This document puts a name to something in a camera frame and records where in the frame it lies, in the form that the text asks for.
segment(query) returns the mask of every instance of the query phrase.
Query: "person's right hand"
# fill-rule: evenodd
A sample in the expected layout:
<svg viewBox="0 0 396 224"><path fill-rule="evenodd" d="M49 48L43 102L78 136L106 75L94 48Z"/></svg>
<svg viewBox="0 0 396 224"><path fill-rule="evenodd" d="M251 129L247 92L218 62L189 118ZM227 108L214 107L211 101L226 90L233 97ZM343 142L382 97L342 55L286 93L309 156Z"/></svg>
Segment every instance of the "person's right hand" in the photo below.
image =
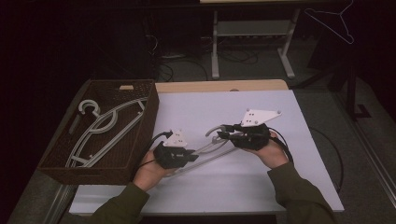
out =
<svg viewBox="0 0 396 224"><path fill-rule="evenodd" d="M276 133L271 132L272 137L277 137ZM264 165L268 166L271 169L274 169L280 165L283 165L285 163L289 162L288 157L285 155L283 152L283 149L280 145L278 145L276 142L273 140L269 140L269 143L267 146L263 147L260 150L251 150L251 149L246 149L243 148L245 151L251 152L258 156L260 160L264 163Z"/></svg>

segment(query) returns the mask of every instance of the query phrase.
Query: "person's left hand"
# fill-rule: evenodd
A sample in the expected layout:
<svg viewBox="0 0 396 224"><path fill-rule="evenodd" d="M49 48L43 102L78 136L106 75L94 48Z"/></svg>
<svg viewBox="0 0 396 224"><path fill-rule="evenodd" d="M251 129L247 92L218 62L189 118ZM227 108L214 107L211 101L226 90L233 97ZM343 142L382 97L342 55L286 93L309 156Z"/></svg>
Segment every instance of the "person's left hand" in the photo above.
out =
<svg viewBox="0 0 396 224"><path fill-rule="evenodd" d="M172 174L176 170L163 169L161 165L155 161L153 150L146 153L146 156L140 164L144 165L137 170L133 183L143 191L154 188L164 176Z"/></svg>

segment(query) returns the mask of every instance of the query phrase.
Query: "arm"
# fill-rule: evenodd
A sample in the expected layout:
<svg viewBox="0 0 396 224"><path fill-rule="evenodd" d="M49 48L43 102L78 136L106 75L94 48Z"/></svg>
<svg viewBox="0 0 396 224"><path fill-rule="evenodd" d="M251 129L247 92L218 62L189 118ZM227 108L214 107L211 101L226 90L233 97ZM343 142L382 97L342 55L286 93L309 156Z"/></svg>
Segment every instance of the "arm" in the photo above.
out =
<svg viewBox="0 0 396 224"><path fill-rule="evenodd" d="M276 201L286 208L289 223L337 223L319 189L299 176L277 143L270 140L258 151L246 151L257 155L272 169L268 175L275 187Z"/></svg>
<svg viewBox="0 0 396 224"><path fill-rule="evenodd" d="M122 193L99 207L88 220L89 223L137 223L140 211L149 199L147 190L175 170L164 170L155 160L152 150L142 160L142 165Z"/></svg>

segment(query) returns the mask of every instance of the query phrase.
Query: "white metal stand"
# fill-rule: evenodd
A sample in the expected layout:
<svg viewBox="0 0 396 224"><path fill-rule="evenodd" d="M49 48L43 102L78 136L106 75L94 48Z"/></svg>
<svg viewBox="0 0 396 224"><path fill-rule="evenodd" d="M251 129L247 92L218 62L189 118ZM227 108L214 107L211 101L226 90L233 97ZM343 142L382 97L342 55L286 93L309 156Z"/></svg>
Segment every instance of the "white metal stand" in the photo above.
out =
<svg viewBox="0 0 396 224"><path fill-rule="evenodd" d="M294 10L291 20L218 21L218 12L215 11L213 19L212 78L219 79L218 36L235 35L284 35L286 37L285 44L277 51L288 78L294 78L295 75L289 63L287 52L299 14L300 9L297 8Z"/></svg>

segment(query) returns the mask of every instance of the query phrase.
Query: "clothes hanger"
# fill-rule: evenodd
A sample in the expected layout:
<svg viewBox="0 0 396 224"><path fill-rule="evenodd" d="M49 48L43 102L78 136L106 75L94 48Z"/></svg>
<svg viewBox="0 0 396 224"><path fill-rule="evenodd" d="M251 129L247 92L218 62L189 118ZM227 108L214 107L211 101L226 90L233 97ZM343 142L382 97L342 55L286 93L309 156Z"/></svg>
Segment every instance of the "clothes hanger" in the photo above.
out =
<svg viewBox="0 0 396 224"><path fill-rule="evenodd" d="M346 41L348 44L353 44L353 42L355 41L355 39L353 38L353 36L349 33L349 30L347 29L347 24L344 21L343 18L343 14L344 12L350 8L353 5L353 1L351 1L351 3L344 8L341 12L327 12L327 11L317 11L314 10L312 8L306 8L305 9L305 14L308 15L309 17L311 17L312 19L314 19L315 21L318 21L319 23L321 23L322 25L324 25L326 28L328 28L329 30L331 30L333 33L335 33L336 35L338 35L341 39L343 39L344 41ZM328 15L334 15L337 16L340 19L340 22L342 23L342 26L345 28L346 30L346 36L344 37L342 35L340 35L339 33L337 33L332 27L330 27L330 25L326 24L326 22L321 21L319 18L317 18L314 14L328 14Z"/></svg>

